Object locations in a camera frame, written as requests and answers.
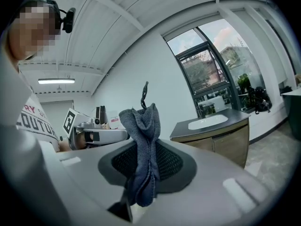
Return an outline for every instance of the sink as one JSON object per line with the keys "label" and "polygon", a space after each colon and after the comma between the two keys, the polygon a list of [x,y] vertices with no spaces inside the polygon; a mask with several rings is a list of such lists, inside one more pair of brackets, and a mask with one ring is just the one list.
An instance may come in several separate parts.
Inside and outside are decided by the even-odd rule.
{"label": "sink", "polygon": [[188,124],[189,130],[197,130],[208,126],[214,126],[227,121],[228,118],[224,115],[214,115]]}

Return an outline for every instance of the black bag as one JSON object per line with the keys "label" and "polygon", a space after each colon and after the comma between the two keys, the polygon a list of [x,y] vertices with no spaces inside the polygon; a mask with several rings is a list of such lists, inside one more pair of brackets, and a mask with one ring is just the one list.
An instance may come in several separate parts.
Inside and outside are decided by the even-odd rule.
{"label": "black bag", "polygon": [[255,114],[259,114],[259,112],[263,111],[268,111],[270,113],[272,102],[263,87],[256,87],[254,98]]}

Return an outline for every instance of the countertop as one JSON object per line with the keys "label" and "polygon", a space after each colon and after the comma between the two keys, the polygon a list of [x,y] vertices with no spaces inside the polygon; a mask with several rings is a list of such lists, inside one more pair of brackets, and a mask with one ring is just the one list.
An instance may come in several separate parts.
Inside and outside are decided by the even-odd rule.
{"label": "countertop", "polygon": [[240,121],[243,121],[243,120],[247,119],[249,116],[251,116],[250,114],[228,108],[228,109],[219,111],[217,113],[208,115],[208,116],[206,116],[206,118],[208,118],[210,116],[215,116],[215,115],[224,115],[228,118],[228,120],[225,122],[213,125],[213,126],[196,129],[196,130],[188,129],[188,124],[191,122],[194,122],[194,121],[201,120],[202,118],[195,118],[195,119],[188,120],[188,121],[181,121],[176,124],[173,132],[170,135],[170,138],[186,137],[186,136],[192,136],[192,135],[197,135],[197,134],[201,134],[201,133],[207,133],[209,131],[213,131],[213,130],[221,129],[221,128],[224,128],[227,126],[231,126],[231,125],[236,124]]}

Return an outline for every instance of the black mesh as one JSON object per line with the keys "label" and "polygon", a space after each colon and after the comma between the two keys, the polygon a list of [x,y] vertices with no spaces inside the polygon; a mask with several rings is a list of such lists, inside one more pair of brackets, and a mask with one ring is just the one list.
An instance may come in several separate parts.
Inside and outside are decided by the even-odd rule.
{"label": "black mesh", "polygon": [[[156,158],[160,181],[178,173],[183,167],[181,157],[160,144],[156,144]],[[137,168],[137,145],[113,157],[111,162],[117,171],[129,179]]]}

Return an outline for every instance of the gray countertop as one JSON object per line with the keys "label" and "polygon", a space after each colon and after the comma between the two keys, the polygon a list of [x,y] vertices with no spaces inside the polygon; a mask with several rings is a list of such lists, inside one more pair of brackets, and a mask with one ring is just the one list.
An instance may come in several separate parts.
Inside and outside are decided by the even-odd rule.
{"label": "gray countertop", "polygon": [[207,118],[210,116],[219,115],[219,114],[226,116],[228,118],[228,120],[225,122],[213,125],[213,126],[196,129],[196,130],[188,129],[188,124],[191,122],[194,122],[194,121],[201,120],[201,118],[178,122],[176,124],[173,132],[171,133],[170,138],[186,137],[186,136],[192,136],[192,135],[197,135],[197,134],[201,134],[201,133],[207,133],[209,131],[213,131],[213,130],[221,129],[221,128],[224,128],[227,126],[231,126],[233,124],[236,124],[240,121],[247,119],[250,116],[250,114],[228,108],[226,110],[219,111],[217,113],[208,115]]}

